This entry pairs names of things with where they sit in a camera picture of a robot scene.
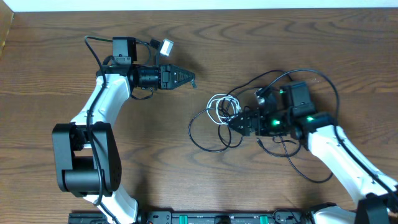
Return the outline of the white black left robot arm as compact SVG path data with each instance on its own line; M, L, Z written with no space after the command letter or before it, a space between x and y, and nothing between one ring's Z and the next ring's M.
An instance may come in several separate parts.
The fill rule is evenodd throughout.
M52 131L57 184L61 191L91 202L108 223L140 223L139 205L121 184L121 158L113 126L133 90L174 90L195 82L195 74L161 64L174 43L113 37L113 52L97 60L96 85L81 111Z

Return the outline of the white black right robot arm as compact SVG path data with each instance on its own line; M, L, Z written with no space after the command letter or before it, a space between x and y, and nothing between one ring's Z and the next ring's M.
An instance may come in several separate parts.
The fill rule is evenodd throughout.
M271 88L256 92L260 108L243 110L228 126L248 136L291 135L319 158L340 181L357 206L355 212L334 203L313 207L302 223L390 223L397 212L397 181L381 172L348 139L337 120L316 110L305 82L290 82L279 88L283 108Z

